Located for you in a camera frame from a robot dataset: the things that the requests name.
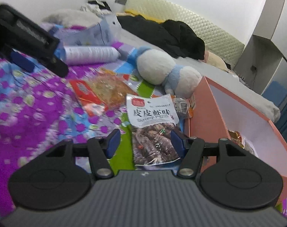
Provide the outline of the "orange small snack packet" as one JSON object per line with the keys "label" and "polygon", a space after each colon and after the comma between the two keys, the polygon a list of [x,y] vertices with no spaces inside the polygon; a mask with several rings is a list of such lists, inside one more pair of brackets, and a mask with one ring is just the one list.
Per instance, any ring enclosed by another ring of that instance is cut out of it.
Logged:
{"label": "orange small snack packet", "polygon": [[196,100],[194,95],[185,99],[181,97],[171,96],[175,111],[180,119],[192,118],[194,109],[196,107]]}

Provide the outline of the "red foil packet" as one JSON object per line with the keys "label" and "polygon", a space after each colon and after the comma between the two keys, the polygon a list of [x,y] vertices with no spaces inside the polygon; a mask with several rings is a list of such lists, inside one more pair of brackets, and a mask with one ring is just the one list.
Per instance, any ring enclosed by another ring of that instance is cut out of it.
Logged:
{"label": "red foil packet", "polygon": [[228,132],[229,132],[229,135],[231,137],[231,140],[234,143],[238,144],[239,146],[244,146],[243,141],[242,141],[242,136],[238,131],[228,130]]}

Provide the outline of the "shrimp flavour snack bag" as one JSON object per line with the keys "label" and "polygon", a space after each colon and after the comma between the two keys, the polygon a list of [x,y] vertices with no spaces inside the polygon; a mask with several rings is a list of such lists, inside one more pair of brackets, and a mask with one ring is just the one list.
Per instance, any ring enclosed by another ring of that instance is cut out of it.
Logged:
{"label": "shrimp flavour snack bag", "polygon": [[179,160],[171,142],[171,131],[179,122],[170,95],[144,98],[126,96],[136,166],[158,166]]}

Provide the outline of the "red clear snack bag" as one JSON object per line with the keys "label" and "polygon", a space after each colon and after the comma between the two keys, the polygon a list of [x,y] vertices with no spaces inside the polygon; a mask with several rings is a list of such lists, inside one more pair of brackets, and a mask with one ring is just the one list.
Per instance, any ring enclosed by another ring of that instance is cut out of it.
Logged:
{"label": "red clear snack bag", "polygon": [[124,106],[128,94],[137,94],[128,85],[128,77],[128,74],[99,72],[92,78],[71,79],[69,83],[82,108],[92,117]]}

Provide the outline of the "white spray can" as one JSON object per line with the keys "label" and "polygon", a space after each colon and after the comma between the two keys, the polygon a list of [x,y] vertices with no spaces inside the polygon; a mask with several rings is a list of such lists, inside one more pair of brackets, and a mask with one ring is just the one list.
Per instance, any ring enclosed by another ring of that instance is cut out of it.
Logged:
{"label": "white spray can", "polygon": [[119,57],[119,51],[108,46],[66,46],[60,51],[60,58],[69,66],[111,63]]}

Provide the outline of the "pink open storage box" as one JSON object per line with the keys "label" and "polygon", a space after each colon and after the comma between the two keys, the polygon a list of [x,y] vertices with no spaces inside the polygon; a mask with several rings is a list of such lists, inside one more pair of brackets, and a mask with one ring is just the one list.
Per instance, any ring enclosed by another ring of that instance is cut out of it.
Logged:
{"label": "pink open storage box", "polygon": [[260,111],[226,88],[203,77],[195,89],[193,117],[186,119],[184,133],[206,142],[228,138],[238,131],[250,140],[262,161],[276,169],[283,178],[278,202],[287,198],[287,143],[274,125]]}

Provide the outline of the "colourful floral bed sheet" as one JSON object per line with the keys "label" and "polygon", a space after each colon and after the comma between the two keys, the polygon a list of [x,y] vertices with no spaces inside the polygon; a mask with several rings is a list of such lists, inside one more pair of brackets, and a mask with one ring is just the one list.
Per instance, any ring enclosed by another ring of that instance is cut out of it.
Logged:
{"label": "colourful floral bed sheet", "polygon": [[[74,66],[61,79],[41,65],[33,73],[0,60],[0,218],[15,206],[9,195],[9,177],[59,141],[84,142],[121,131],[121,143],[109,160],[114,172],[134,169],[127,110],[121,107],[90,117],[78,103],[70,79],[93,76],[98,66]],[[287,215],[287,198],[282,201]]]}

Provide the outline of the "purple floral plastic bag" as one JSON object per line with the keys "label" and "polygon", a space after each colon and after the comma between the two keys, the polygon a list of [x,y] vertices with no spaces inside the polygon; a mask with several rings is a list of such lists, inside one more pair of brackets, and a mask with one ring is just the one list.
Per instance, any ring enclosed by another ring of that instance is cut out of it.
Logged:
{"label": "purple floral plastic bag", "polygon": [[74,26],[65,28],[51,23],[41,27],[60,40],[59,48],[66,46],[110,46],[120,38],[122,30],[116,15],[107,15],[91,27]]}

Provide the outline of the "clothes pile on nightstand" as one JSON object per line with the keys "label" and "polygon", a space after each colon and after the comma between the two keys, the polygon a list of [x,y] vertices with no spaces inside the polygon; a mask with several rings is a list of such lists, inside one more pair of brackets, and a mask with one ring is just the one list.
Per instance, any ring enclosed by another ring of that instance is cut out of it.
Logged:
{"label": "clothes pile on nightstand", "polygon": [[112,13],[106,1],[98,0],[88,1],[85,5],[81,6],[80,10],[83,12],[91,12],[95,15],[107,15]]}

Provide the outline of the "white blue plush toy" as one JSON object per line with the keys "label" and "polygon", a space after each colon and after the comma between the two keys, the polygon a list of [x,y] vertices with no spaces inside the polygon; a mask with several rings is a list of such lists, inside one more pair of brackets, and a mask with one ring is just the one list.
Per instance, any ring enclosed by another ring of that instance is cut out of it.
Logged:
{"label": "white blue plush toy", "polygon": [[178,65],[166,52],[148,47],[135,49],[128,61],[145,81],[181,98],[190,98],[202,79],[193,67]]}

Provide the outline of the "blue foam pad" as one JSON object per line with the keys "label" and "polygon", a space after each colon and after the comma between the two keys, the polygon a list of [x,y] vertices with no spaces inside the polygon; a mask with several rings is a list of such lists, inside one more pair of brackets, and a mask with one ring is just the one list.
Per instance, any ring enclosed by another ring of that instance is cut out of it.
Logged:
{"label": "blue foam pad", "polygon": [[272,101],[277,107],[279,107],[287,97],[287,89],[285,89],[279,82],[272,81],[263,92],[262,97]]}

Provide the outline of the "cream quilted headboard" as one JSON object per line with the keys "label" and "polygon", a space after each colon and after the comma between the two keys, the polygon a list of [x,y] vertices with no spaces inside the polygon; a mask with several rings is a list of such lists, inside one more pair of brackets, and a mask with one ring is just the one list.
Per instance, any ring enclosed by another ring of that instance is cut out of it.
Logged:
{"label": "cream quilted headboard", "polygon": [[204,42],[206,48],[234,68],[245,45],[221,27],[195,12],[166,0],[127,0],[124,10],[162,19],[186,23]]}

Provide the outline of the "black jacket on bed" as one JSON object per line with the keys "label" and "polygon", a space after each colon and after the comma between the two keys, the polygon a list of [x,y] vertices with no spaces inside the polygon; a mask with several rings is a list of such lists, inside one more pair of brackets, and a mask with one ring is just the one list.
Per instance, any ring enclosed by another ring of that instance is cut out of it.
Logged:
{"label": "black jacket on bed", "polygon": [[118,22],[124,30],[161,48],[173,58],[205,59],[205,42],[184,22],[169,19],[157,23],[141,15],[119,16]]}

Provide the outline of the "grey white wardrobe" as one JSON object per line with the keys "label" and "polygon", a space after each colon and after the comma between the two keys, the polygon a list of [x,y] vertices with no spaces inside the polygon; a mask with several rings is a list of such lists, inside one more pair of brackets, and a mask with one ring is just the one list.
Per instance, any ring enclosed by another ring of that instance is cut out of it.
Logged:
{"label": "grey white wardrobe", "polygon": [[258,94],[272,81],[287,83],[287,0],[266,0],[234,71]]}

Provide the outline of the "wall socket plate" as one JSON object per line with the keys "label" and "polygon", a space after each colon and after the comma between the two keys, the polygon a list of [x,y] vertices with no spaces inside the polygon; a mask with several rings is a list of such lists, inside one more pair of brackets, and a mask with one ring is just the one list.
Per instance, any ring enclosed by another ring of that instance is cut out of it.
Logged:
{"label": "wall socket plate", "polygon": [[115,3],[125,6],[127,3],[127,0],[115,0]]}

